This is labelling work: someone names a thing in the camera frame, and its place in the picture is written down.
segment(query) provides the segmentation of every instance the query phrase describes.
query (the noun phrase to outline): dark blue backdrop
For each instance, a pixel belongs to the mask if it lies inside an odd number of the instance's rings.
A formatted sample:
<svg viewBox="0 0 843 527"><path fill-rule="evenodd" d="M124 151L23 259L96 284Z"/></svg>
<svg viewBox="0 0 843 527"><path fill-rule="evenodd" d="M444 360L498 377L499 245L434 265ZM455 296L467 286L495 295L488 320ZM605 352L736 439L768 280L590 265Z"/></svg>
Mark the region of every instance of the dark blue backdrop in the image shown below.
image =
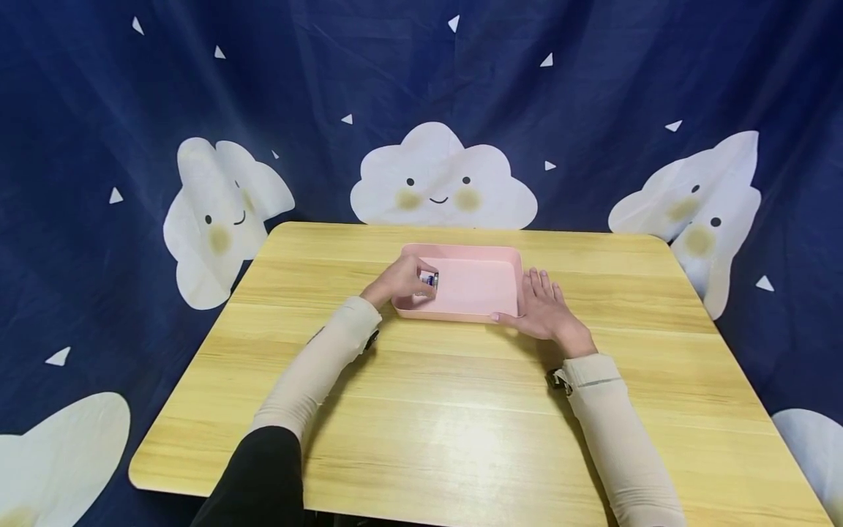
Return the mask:
<svg viewBox="0 0 843 527"><path fill-rule="evenodd" d="M164 243L188 138L281 176L295 208L268 207L271 228L359 221L364 156L438 121L506 155L529 229L607 231L661 167L752 130L761 204L717 324L771 415L792 410L776 424L843 522L842 24L835 0L0 3L0 433L115 392L125 450L80 525L188 523L196 501L126 477L221 309L188 304ZM32 492L15 499L49 514Z"/></svg>

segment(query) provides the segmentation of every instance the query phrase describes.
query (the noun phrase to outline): finger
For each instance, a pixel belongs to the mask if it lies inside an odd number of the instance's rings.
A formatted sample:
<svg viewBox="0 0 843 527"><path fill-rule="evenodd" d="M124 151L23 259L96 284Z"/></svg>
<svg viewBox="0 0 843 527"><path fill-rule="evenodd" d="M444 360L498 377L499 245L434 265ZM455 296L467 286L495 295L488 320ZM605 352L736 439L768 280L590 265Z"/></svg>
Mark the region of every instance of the finger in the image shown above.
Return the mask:
<svg viewBox="0 0 843 527"><path fill-rule="evenodd" d="M524 290L524 297L534 297L533 281L529 278L529 273L524 273L524 278L521 280L521 288Z"/></svg>
<svg viewBox="0 0 843 527"><path fill-rule="evenodd" d="M434 286L427 285L424 282L419 282L419 285L416 287L416 290L413 291L414 294L423 294L428 298L436 298L436 288Z"/></svg>
<svg viewBox="0 0 843 527"><path fill-rule="evenodd" d="M547 276L547 271L542 269L539 271L539 279L541 280L541 288L545 295L553 298L553 289L550 288L550 277Z"/></svg>
<svg viewBox="0 0 843 527"><path fill-rule="evenodd" d="M541 278L539 278L539 272L535 267L529 268L529 280L533 287L533 294L537 297L544 296L545 290L541 288Z"/></svg>
<svg viewBox="0 0 843 527"><path fill-rule="evenodd" d="M553 299L560 304L565 303L565 297L562 296L562 289L556 282L553 282Z"/></svg>
<svg viewBox="0 0 843 527"><path fill-rule="evenodd" d="M430 265L429 263L425 262L424 260L422 260L419 257L416 257L416 267L418 267L422 271L439 272L439 270L436 267Z"/></svg>
<svg viewBox="0 0 843 527"><path fill-rule="evenodd" d="M524 324L524 318L507 315L506 313L492 313L491 319L499 325L511 327L518 331L521 331L521 327Z"/></svg>

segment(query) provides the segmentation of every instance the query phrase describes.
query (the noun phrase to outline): wooden table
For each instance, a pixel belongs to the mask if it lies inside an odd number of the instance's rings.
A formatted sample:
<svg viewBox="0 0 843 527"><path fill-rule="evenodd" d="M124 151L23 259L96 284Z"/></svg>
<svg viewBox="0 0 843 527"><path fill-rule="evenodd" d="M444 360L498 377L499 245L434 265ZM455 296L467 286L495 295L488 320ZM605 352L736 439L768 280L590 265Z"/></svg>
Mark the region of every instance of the wooden table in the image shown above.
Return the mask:
<svg viewBox="0 0 843 527"><path fill-rule="evenodd" d="M138 488L207 496L277 375L410 242L511 245L615 358L689 525L830 525L668 247L649 236L284 223L132 459ZM440 525L611 518L548 346L398 319L346 369L305 447L307 508Z"/></svg>

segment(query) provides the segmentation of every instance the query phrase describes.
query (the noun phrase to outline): pink tray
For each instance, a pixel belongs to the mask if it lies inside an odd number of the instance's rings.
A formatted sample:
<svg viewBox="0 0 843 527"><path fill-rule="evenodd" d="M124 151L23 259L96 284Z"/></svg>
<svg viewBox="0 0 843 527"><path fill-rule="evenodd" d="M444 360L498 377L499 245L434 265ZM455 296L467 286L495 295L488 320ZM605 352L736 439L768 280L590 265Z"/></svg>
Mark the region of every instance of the pink tray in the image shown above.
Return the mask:
<svg viewBox="0 0 843 527"><path fill-rule="evenodd" d="M518 316L523 302L521 253L512 247L408 244L402 255L416 255L439 270L436 298L393 298L408 319L491 322L494 312Z"/></svg>

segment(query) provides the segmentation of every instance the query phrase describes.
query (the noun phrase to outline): battery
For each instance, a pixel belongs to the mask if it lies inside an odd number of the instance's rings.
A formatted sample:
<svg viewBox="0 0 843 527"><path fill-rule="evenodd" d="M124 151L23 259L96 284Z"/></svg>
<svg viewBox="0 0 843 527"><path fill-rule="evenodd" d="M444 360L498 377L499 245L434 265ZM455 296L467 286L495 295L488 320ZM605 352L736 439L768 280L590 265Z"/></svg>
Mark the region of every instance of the battery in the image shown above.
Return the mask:
<svg viewBox="0 0 843 527"><path fill-rule="evenodd" d="M424 275L419 276L422 282L426 283L429 286L432 286L434 289L439 289L439 273L427 273L425 272Z"/></svg>

